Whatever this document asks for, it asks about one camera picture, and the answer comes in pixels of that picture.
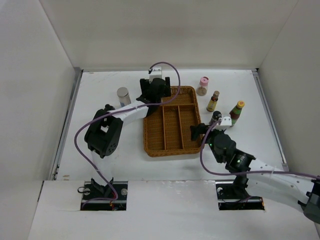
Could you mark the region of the pink-cap spice shaker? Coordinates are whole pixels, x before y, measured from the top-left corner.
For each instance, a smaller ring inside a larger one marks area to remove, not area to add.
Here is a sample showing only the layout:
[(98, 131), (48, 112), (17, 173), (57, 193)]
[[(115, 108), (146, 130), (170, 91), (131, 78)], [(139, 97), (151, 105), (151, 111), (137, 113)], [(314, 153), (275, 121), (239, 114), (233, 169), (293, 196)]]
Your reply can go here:
[(209, 84), (209, 78), (206, 76), (203, 76), (199, 80), (199, 84), (196, 88), (196, 93), (199, 96), (205, 96), (208, 91), (208, 84)]

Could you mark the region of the black-top salt grinder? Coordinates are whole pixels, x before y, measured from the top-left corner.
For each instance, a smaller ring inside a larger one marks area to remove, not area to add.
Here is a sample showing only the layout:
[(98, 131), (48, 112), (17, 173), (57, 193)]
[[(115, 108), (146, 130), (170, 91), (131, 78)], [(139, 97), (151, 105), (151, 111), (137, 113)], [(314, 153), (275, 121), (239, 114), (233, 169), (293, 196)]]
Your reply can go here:
[(161, 97), (161, 101), (163, 102), (166, 97), (167, 97), (167, 96), (164, 94), (164, 95)]

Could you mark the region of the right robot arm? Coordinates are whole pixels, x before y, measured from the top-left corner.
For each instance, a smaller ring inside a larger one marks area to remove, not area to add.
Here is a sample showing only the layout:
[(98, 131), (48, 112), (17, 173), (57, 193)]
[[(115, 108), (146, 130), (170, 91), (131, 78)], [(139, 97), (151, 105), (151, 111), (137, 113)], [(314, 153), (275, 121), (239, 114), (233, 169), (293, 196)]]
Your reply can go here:
[(191, 140), (203, 135), (216, 162), (224, 164), (227, 175), (235, 176), (232, 192), (238, 198), (256, 196), (290, 206), (314, 223), (320, 222), (320, 177), (283, 171), (237, 149), (237, 144), (215, 124), (190, 126)]

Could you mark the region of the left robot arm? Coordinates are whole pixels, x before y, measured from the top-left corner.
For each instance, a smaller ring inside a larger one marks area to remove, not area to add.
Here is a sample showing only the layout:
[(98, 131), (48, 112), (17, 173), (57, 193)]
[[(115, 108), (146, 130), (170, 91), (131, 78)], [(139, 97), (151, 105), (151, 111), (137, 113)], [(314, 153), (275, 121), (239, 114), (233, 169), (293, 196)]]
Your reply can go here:
[(116, 114), (113, 106), (106, 105), (105, 108), (96, 112), (94, 118), (103, 115), (111, 115), (99, 119), (89, 125), (84, 141), (91, 152), (91, 165), (96, 169), (95, 160), (110, 156), (117, 148), (122, 128), (135, 120), (152, 115), (160, 106), (162, 98), (171, 96), (171, 82), (169, 77), (140, 79), (141, 95), (134, 102), (119, 109)]

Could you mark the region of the black-cap pepper jar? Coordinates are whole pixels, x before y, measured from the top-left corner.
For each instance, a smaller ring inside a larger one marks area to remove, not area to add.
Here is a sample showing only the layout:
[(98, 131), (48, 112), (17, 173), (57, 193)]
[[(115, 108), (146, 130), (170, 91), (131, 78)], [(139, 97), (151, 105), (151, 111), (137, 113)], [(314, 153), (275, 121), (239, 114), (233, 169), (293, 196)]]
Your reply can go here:
[(211, 116), (211, 119), (209, 121), (209, 125), (215, 124), (221, 117), (222, 117), (221, 112), (218, 110), (215, 110)]

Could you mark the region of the yellow-label oil bottle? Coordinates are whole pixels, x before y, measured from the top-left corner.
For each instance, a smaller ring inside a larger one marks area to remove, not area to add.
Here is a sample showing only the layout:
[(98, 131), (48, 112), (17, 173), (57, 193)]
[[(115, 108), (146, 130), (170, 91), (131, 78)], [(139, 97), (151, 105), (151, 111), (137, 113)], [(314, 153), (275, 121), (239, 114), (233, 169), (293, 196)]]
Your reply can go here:
[(214, 112), (215, 111), (215, 108), (217, 106), (217, 102), (218, 102), (218, 99), (219, 99), (219, 95), (220, 95), (220, 92), (219, 91), (214, 91), (213, 95), (211, 96), (209, 102), (208, 102), (208, 105), (206, 107), (206, 110), (208, 112)]

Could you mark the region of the brown wicker divided basket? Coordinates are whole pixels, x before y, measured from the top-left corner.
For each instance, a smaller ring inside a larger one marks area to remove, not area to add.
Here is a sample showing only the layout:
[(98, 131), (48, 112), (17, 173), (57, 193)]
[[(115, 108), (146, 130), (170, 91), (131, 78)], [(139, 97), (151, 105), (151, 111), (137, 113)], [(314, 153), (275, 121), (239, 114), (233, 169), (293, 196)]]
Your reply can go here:
[(144, 150), (150, 157), (197, 154), (201, 136), (191, 140), (190, 126), (201, 123), (196, 91), (181, 86), (178, 96), (143, 119)]

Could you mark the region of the silver-lid jar white beads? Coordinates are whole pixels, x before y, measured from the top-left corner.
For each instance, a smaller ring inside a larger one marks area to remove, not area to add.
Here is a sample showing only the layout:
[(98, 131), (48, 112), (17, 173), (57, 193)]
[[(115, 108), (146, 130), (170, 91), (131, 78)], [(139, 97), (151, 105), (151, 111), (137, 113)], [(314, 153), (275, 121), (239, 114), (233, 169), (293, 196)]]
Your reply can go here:
[(121, 107), (131, 104), (129, 91), (126, 87), (120, 87), (116, 92)]

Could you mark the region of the green-label chili sauce bottle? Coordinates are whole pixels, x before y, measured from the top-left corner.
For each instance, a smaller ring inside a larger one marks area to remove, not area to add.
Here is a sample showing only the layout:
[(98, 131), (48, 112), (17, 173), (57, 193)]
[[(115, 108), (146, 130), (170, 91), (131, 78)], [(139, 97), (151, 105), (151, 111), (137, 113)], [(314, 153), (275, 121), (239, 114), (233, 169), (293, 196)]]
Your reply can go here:
[(244, 106), (245, 106), (244, 101), (242, 100), (238, 101), (235, 107), (229, 112), (232, 127), (236, 124), (237, 120), (239, 119)]

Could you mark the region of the small black round bottle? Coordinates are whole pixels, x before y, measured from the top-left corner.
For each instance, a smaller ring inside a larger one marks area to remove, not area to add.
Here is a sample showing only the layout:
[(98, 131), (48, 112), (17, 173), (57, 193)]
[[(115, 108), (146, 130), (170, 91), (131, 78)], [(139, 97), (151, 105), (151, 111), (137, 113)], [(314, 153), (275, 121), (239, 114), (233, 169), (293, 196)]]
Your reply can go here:
[(106, 105), (104, 106), (104, 109), (105, 109), (106, 111), (113, 111), (113, 110), (115, 110), (115, 108), (114, 108), (112, 105), (109, 105), (109, 104), (106, 104)]

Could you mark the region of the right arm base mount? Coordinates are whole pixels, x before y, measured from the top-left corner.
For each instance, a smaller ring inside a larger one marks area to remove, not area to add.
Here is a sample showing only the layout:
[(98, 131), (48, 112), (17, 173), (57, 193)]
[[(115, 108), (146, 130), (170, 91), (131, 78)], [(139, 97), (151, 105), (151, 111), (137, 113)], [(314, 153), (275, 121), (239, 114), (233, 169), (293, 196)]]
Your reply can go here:
[(262, 197), (247, 193), (246, 176), (236, 176), (233, 180), (215, 182), (218, 208), (220, 211), (265, 210)]

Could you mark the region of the right aluminium table rail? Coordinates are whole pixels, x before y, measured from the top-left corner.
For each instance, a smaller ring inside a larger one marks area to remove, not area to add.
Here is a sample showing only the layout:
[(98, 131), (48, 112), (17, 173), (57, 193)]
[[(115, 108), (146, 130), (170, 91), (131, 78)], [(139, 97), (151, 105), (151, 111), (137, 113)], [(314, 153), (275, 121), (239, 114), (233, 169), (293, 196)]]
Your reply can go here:
[(270, 127), (270, 129), (272, 131), (272, 136), (275, 139), (278, 152), (281, 155), (282, 168), (285, 171), (289, 171), (290, 169), (289, 169), (286, 157), (285, 157), (285, 153), (284, 153), (284, 150), (282, 148), (282, 144), (280, 142), (280, 138), (279, 138), (278, 132), (276, 130), (276, 126), (275, 126), (275, 123), (274, 123), (274, 120), (273, 120), (273, 117), (272, 117), (272, 114), (271, 114), (271, 111), (270, 111), (270, 108), (269, 108), (269, 105), (268, 105), (268, 102), (267, 102), (267, 99), (266, 99), (266, 95), (264, 93), (264, 89), (263, 89), (263, 86), (262, 86), (262, 83), (261, 83), (261, 80), (260, 80), (259, 69), (255, 68), (251, 72), (252, 72), (252, 75), (253, 75), (253, 78), (254, 78), (254, 82), (256, 84), (260, 99), (262, 101), (262, 105), (263, 105), (264, 112), (265, 112), (266, 117), (267, 117), (267, 121), (268, 121), (269, 127)]

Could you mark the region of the aluminium table rail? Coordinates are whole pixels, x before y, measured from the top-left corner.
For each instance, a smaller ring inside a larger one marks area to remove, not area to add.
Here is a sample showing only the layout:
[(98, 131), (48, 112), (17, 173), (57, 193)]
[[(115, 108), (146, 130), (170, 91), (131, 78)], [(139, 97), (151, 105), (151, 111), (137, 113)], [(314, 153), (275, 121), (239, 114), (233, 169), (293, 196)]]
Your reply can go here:
[(276, 126), (275, 126), (275, 123), (274, 123), (274, 120), (273, 120), (273, 117), (272, 117), (272, 114), (271, 114), (271, 111), (270, 111), (270, 108), (269, 108), (269, 105), (268, 105), (268, 102), (267, 102), (267, 99), (266, 99), (266, 95), (264, 93), (264, 89), (263, 89), (263, 86), (262, 86), (262, 83), (261, 83), (261, 80), (260, 80), (259, 69), (255, 68), (251, 72), (252, 72), (252, 75), (253, 75), (253, 78), (254, 78), (254, 82), (256, 84), (260, 99), (262, 101), (262, 105), (263, 105), (264, 112), (265, 112), (266, 117), (267, 117), (267, 121), (268, 121), (269, 127), (270, 127), (270, 129), (272, 131), (272, 136), (275, 139), (278, 152), (281, 155), (282, 168), (285, 171), (289, 171), (290, 169), (289, 169), (286, 157), (285, 157), (285, 153), (284, 153), (284, 150), (282, 148), (282, 144), (280, 142), (280, 138), (279, 138), (278, 132), (276, 130)]
[(67, 105), (67, 109), (66, 109), (66, 113), (65, 113), (62, 131), (61, 131), (61, 134), (59, 137), (56, 152), (53, 155), (52, 167), (50, 170), (50, 174), (48, 176), (48, 179), (51, 181), (57, 179), (57, 174), (59, 172), (60, 162), (61, 162), (62, 154), (64, 151), (72, 114), (73, 114), (73, 110), (75, 107), (76, 98), (77, 98), (77, 94), (79, 91), (79, 87), (80, 87), (80, 83), (81, 83), (81, 79), (82, 79), (82, 75), (83, 75), (83, 71), (84, 71), (80, 67), (74, 67), (73, 69), (75, 71), (75, 77), (73, 80), (73, 85), (72, 85), (72, 89), (71, 89), (71, 93), (70, 93), (70, 97), (69, 97), (69, 101), (68, 101), (68, 105)]

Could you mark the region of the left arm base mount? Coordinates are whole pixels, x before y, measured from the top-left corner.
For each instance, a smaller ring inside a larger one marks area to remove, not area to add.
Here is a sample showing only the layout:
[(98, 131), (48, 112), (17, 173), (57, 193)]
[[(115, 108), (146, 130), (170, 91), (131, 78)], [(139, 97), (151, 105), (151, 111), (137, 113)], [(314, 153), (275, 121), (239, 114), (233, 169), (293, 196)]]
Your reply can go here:
[(118, 194), (109, 185), (98, 184), (93, 178), (90, 182), (85, 182), (83, 186), (77, 189), (81, 194), (81, 211), (126, 211), (128, 197), (128, 182), (116, 181), (112, 178), (110, 184)]

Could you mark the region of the left aluminium table rail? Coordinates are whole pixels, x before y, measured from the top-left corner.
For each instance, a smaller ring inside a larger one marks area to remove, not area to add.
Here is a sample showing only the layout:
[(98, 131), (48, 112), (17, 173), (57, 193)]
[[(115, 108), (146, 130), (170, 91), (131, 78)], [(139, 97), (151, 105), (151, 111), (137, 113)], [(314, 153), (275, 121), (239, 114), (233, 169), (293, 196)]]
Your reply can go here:
[(53, 155), (52, 167), (50, 170), (50, 174), (48, 176), (48, 179), (51, 181), (57, 179), (57, 174), (59, 172), (60, 162), (61, 162), (62, 154), (64, 151), (72, 114), (73, 114), (73, 110), (75, 107), (76, 98), (77, 98), (77, 94), (79, 91), (79, 87), (80, 87), (80, 83), (81, 83), (81, 79), (82, 79), (82, 75), (83, 75), (83, 71), (84, 71), (80, 67), (74, 67), (73, 69), (75, 71), (75, 77), (73, 80), (73, 85), (72, 85), (72, 89), (71, 89), (71, 93), (70, 93), (70, 97), (69, 97), (69, 101), (68, 101), (68, 105), (67, 105), (67, 109), (66, 109), (66, 113), (65, 113), (62, 131), (61, 131), (61, 134), (59, 137), (56, 152)]

